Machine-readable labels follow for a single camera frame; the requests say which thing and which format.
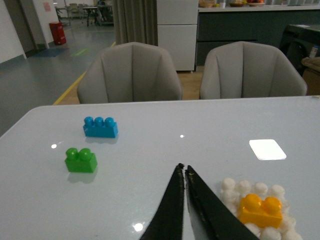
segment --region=sticker on wall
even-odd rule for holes
[[[49,2],[44,2],[43,3],[43,6],[44,6],[44,10],[46,11],[46,12],[51,12],[51,7],[50,7],[50,3]]]

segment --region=table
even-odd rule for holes
[[[133,226],[148,226],[178,163],[215,193],[226,177],[282,185],[297,232],[318,239],[319,109],[311,96],[35,108],[0,138],[0,239],[138,240]],[[86,138],[87,116],[113,117],[118,137]],[[254,139],[286,159],[258,160]],[[96,154],[94,174],[68,172],[71,147]],[[187,208],[183,239],[194,239]]]
[[[98,18],[98,10],[100,9],[108,9],[108,8],[111,8],[112,10],[112,5],[99,5],[99,6],[86,6],[86,7],[83,7],[82,9],[83,10],[86,10],[87,12],[87,19],[86,19],[86,25],[89,26],[89,17],[91,15],[91,13],[93,13],[94,15],[94,24],[98,24],[98,26],[101,25],[101,22],[99,21],[99,18]]]

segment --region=chair backrest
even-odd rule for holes
[[[78,12],[79,11],[79,8],[78,8],[78,4],[77,3],[70,3],[69,4],[69,7],[70,7],[70,10],[71,12]]]
[[[82,14],[82,16],[83,16],[83,14],[85,13],[85,11],[84,11],[84,5],[83,4],[81,4],[81,3],[79,3],[78,4],[78,9],[79,9],[79,13],[81,13]]]
[[[104,49],[78,86],[80,103],[181,100],[182,87],[163,48],[129,42]]]
[[[307,85],[276,47],[234,42],[207,55],[202,99],[305,96]]]

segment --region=green building block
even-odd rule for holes
[[[76,148],[69,148],[66,152],[65,164],[72,173],[93,173],[98,165],[96,155],[89,148],[79,152]]]

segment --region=white refrigerator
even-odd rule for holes
[[[157,0],[158,46],[167,49],[176,71],[195,70],[199,0]]]

